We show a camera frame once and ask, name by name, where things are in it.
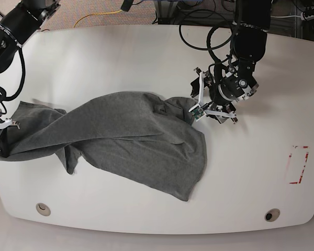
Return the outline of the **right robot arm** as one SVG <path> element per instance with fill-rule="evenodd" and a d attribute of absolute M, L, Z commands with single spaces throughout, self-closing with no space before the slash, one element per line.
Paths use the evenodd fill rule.
<path fill-rule="evenodd" d="M 59 1 L 20 1 L 7 15 L 0 20 L 0 74 L 6 71 L 18 53 L 21 62 L 21 80 L 16 92 L 8 96 L 0 87 L 0 156 L 9 155 L 7 129 L 19 127 L 16 121 L 1 119 L 7 114 L 5 102 L 15 100 L 21 93 L 25 78 L 26 65 L 23 56 L 23 45 L 34 35 L 59 9 Z"/>

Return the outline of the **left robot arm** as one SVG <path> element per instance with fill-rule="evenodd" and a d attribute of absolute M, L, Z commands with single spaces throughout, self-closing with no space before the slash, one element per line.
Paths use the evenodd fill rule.
<path fill-rule="evenodd" d="M 210 29 L 203 50 L 213 63 L 205 72 L 195 68 L 198 78 L 191 83 L 197 103 L 189 112 L 195 120 L 237 123 L 234 104 L 249 99 L 259 86 L 253 72 L 265 54 L 271 6 L 271 1 L 236 1 L 234 20 L 224 19 Z"/>

